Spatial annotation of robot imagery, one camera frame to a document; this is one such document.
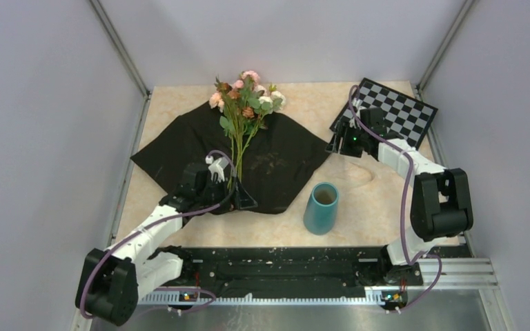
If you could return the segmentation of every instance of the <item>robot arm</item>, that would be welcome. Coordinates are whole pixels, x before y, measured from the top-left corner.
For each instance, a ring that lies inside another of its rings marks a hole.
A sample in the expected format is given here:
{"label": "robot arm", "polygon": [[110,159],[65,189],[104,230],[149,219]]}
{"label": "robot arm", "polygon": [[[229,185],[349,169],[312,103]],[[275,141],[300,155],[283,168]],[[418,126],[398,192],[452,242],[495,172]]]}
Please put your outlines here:
{"label": "robot arm", "polygon": [[[86,293],[86,312],[122,325],[133,314],[140,298],[178,278],[184,262],[178,256],[179,250],[158,250],[158,247],[187,224],[189,218],[186,215],[200,214],[209,206],[217,212],[228,211],[232,193],[238,196],[243,190],[238,181],[235,181],[233,190],[227,189],[228,181],[224,176],[227,165],[225,158],[213,161],[211,157],[206,158],[206,164],[188,165],[174,192],[164,197],[139,227],[105,250],[95,248],[90,251],[84,261],[76,307],[80,308]],[[85,291],[87,281],[97,266],[100,269]]]}
{"label": "robot arm", "polygon": [[[449,170],[428,160],[395,132],[387,130],[383,110],[362,108],[356,115],[369,130],[406,152],[413,160],[413,178],[409,182],[413,187],[411,227],[405,230],[406,247],[411,259],[420,252],[428,252],[447,237],[472,228],[468,177],[463,170]],[[354,118],[342,117],[337,122],[326,151],[351,157],[361,157],[366,152],[403,178],[409,169],[409,161],[403,152],[372,137],[359,127]],[[440,202],[440,195],[446,201]],[[399,239],[387,245],[383,255],[387,270],[407,264]]]}
{"label": "robot arm", "polygon": [[[405,230],[409,256],[428,252],[448,237],[454,237],[472,227],[472,210],[468,178],[461,169],[448,170],[421,155],[404,139],[390,139],[390,143],[406,152],[413,160],[411,228]],[[403,152],[380,143],[378,161],[394,169],[405,178],[409,161]],[[394,240],[387,246],[392,265],[405,265],[402,242]]]}

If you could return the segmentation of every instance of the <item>checkerboard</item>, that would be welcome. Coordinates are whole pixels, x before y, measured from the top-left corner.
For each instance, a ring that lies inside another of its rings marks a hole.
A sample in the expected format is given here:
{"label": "checkerboard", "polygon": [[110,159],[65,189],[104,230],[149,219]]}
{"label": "checkerboard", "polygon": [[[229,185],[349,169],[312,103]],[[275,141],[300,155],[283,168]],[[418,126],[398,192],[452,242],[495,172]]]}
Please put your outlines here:
{"label": "checkerboard", "polygon": [[[360,98],[355,96],[353,100],[356,109],[375,107],[383,109],[385,124],[389,130],[397,132],[411,147],[420,147],[438,111],[437,108],[367,78],[360,82],[359,89]],[[336,123],[342,116],[352,119],[348,104],[344,105],[338,117],[332,122],[330,130],[334,131]]]}

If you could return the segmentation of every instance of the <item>blue cup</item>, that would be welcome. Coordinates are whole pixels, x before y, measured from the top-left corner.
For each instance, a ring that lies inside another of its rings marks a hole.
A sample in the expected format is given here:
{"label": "blue cup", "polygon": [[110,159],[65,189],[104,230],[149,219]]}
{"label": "blue cup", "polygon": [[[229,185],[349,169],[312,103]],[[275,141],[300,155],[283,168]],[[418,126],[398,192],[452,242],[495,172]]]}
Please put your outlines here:
{"label": "blue cup", "polygon": [[326,234],[332,230],[338,213],[338,190],[330,183],[317,184],[308,200],[304,225],[313,234]]}

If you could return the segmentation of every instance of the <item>beige table surface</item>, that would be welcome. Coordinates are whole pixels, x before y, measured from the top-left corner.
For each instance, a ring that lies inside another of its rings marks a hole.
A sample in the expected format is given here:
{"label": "beige table surface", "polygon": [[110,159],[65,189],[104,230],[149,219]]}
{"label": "beige table surface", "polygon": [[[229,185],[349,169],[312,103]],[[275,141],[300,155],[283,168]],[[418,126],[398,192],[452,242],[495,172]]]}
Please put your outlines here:
{"label": "beige table surface", "polygon": [[[413,96],[408,81],[380,82]],[[277,88],[288,99],[283,113],[325,141],[328,129],[356,83],[287,83]],[[214,93],[214,86],[156,87],[147,114],[139,149],[150,143],[175,117],[200,106]],[[428,139],[420,151],[433,159]],[[302,215],[314,185],[328,181],[340,192],[335,227],[317,236],[306,230]],[[233,212],[194,217],[164,245],[187,247],[279,247],[279,246],[371,246],[385,245],[399,236],[401,179],[388,166],[369,155],[362,158],[332,154],[314,175],[289,209],[279,215]],[[140,168],[134,167],[119,224],[117,238],[137,227],[166,193]],[[407,199],[407,214],[411,191]],[[458,239],[448,244],[457,245]]]}

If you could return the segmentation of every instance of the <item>white wall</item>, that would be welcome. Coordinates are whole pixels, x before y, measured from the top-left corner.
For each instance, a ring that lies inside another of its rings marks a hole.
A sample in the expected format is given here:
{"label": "white wall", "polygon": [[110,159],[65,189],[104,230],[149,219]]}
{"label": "white wall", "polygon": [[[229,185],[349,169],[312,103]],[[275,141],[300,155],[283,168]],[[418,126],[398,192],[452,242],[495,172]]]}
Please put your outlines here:
{"label": "white wall", "polygon": [[104,0],[149,86],[419,81],[463,0]]}
{"label": "white wall", "polygon": [[449,165],[469,174],[475,248],[530,330],[530,1],[480,1],[424,97]]}
{"label": "white wall", "polygon": [[0,330],[69,330],[141,105],[87,1],[0,1]]}

